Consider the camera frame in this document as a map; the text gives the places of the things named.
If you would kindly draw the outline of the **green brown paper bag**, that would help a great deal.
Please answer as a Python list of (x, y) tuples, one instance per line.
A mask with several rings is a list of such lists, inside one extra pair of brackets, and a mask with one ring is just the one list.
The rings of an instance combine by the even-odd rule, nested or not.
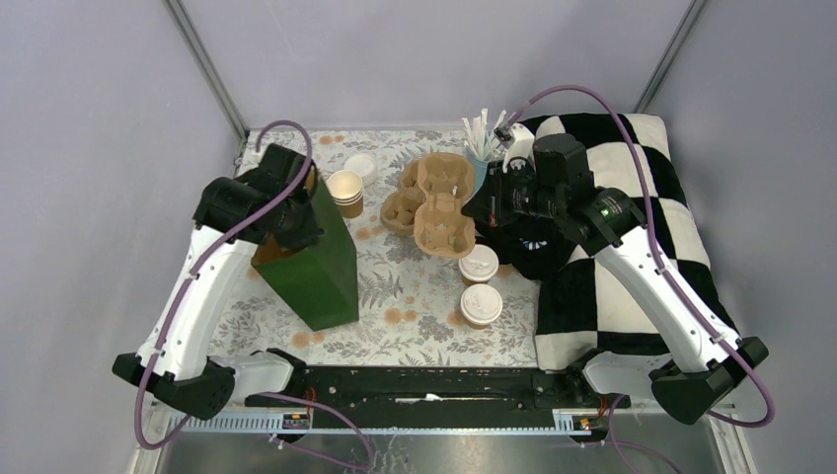
[(306, 183), (324, 234), (294, 250), (270, 238), (251, 266), (311, 330), (322, 331), (359, 320), (356, 248), (323, 179), (311, 173)]

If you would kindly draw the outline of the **brown paper cup with lid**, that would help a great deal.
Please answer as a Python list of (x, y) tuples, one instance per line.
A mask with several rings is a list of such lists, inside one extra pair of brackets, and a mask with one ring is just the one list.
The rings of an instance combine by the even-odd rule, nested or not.
[(458, 268), (467, 286), (487, 283), (498, 271), (499, 258), (490, 247), (477, 244), (467, 256), (458, 260)]

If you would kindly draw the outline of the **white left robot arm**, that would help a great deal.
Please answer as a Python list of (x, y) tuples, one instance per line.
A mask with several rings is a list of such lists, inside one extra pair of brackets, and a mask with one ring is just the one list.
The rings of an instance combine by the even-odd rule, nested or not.
[(238, 276), (261, 245), (307, 247), (322, 235), (313, 210), (316, 178), (311, 160), (271, 144), (256, 168), (210, 182), (192, 217), (182, 268), (188, 288), (173, 289), (148, 339), (118, 355), (113, 374), (200, 420), (266, 392), (284, 406), (300, 402), (307, 382), (289, 355), (270, 349), (211, 356), (208, 348)]

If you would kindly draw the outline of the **stack of white cup lids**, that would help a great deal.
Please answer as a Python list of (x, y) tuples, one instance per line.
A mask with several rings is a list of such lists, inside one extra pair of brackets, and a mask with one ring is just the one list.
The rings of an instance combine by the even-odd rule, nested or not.
[(370, 187), (378, 176), (378, 163), (374, 156), (368, 153), (357, 153), (348, 157), (343, 168), (357, 174), (365, 188)]

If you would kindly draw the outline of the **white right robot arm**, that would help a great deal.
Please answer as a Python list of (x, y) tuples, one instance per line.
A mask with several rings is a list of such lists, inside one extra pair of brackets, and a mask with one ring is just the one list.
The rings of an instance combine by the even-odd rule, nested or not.
[(521, 215), (554, 221), (630, 293), (667, 347), (664, 355), (586, 353), (566, 381), (572, 402), (589, 407), (604, 394), (652, 399), (692, 425), (753, 377), (768, 354), (764, 343), (740, 337), (670, 265), (650, 211), (619, 189), (595, 185), (580, 142), (567, 133), (536, 137), (519, 123), (495, 135), (504, 157), (489, 164), (464, 214), (491, 227)]

